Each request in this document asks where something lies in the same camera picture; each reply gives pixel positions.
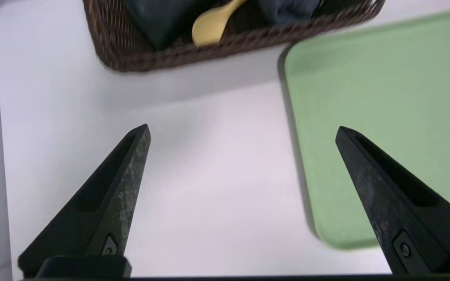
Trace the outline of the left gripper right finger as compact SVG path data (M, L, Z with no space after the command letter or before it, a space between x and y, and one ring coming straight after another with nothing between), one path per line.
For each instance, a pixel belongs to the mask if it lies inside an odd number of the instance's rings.
M450 203L356 130L335 141L391 272L450 274Z

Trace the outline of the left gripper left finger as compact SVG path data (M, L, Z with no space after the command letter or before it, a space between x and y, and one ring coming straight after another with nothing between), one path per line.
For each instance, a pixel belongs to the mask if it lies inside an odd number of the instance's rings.
M124 256L151 143L128 132L18 258L25 279L125 279Z

